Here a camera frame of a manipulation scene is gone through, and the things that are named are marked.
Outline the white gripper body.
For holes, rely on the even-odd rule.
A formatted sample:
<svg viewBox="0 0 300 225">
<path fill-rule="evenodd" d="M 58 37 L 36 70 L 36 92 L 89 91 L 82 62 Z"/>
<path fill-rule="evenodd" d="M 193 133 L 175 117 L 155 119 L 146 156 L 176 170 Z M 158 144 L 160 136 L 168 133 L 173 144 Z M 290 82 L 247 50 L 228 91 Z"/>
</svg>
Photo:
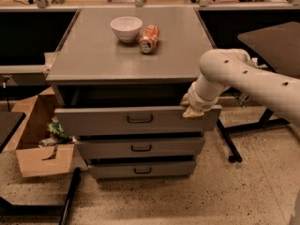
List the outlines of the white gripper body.
<svg viewBox="0 0 300 225">
<path fill-rule="evenodd" d="M 187 90 L 187 112 L 204 113 L 218 101 L 218 90 L 210 82 L 194 82 Z"/>
</svg>

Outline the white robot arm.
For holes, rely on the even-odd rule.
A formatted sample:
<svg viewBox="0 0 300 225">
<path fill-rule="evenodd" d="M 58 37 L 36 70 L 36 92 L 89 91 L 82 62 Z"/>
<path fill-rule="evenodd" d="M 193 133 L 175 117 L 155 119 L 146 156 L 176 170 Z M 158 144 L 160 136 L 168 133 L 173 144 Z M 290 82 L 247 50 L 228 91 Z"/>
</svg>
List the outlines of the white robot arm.
<svg viewBox="0 0 300 225">
<path fill-rule="evenodd" d="M 208 113 L 219 95 L 233 87 L 250 96 L 275 114 L 288 120 L 289 133 L 272 132 L 254 152 L 255 168 L 240 167 L 215 172 L 213 186 L 227 191 L 223 212 L 242 211 L 224 225 L 300 225 L 299 171 L 299 81 L 295 78 L 256 69 L 248 65 L 242 50 L 212 50 L 200 60 L 200 76 L 183 103 L 186 118 Z"/>
</svg>

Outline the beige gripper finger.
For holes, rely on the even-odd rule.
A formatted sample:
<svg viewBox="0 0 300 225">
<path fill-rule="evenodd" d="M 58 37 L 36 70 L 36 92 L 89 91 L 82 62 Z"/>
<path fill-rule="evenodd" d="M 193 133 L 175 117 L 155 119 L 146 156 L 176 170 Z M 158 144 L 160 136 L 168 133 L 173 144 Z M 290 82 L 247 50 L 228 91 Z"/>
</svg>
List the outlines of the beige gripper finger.
<svg viewBox="0 0 300 225">
<path fill-rule="evenodd" d="M 184 118 L 195 118 L 203 116 L 203 101 L 199 97 L 190 97 L 188 93 L 185 93 L 180 101 L 180 105 L 186 108 L 183 113 Z"/>
</svg>

